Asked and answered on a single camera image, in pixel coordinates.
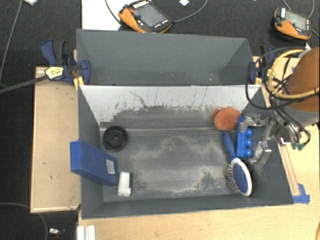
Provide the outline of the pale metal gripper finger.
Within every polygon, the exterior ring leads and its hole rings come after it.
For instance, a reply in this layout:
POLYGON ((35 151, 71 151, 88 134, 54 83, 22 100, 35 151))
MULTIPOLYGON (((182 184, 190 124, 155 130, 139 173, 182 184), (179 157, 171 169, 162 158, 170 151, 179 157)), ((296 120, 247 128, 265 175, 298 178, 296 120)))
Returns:
POLYGON ((250 164, 266 164, 272 149, 269 147, 266 140, 261 140, 257 143, 254 153, 251 158, 248 159, 250 164))
POLYGON ((268 117, 261 119, 260 117, 245 116, 240 123, 240 131, 245 132, 249 127, 262 127, 270 125, 272 120, 268 117))

